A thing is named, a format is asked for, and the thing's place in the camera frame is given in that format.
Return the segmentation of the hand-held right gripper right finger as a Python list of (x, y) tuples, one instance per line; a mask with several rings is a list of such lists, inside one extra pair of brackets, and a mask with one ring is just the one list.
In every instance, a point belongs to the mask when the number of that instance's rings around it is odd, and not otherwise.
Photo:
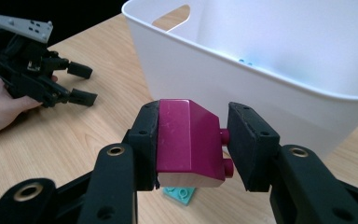
[(250, 106), (228, 104), (227, 149), (245, 189), (268, 192), (269, 160), (278, 154), (280, 136)]

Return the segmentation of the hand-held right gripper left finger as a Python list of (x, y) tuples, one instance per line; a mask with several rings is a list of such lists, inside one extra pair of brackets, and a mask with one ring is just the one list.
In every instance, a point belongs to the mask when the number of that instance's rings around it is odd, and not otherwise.
[(136, 189), (139, 191), (153, 190), (158, 182), (158, 110), (159, 101), (143, 105), (127, 135), (133, 149)]

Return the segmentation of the magenta sloped toy brick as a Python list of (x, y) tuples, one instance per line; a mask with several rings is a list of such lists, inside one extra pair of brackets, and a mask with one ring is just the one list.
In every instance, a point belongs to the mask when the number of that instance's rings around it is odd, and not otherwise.
[(157, 173), (163, 187), (217, 188), (234, 174), (223, 155), (229, 131), (191, 100), (163, 99), (158, 109)]

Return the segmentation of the white plastic bin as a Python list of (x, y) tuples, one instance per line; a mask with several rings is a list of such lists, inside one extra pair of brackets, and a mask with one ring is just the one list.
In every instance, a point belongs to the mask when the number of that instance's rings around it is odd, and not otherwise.
[(253, 108), (285, 145), (331, 153), (358, 127), (358, 0), (128, 0), (122, 8), (156, 99), (221, 120)]

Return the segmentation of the flat teal toy brick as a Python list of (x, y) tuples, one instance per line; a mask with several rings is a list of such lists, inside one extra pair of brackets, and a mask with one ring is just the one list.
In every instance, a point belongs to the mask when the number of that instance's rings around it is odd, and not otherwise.
[(166, 187), (163, 189), (163, 193), (178, 203), (188, 206), (195, 190), (195, 188)]

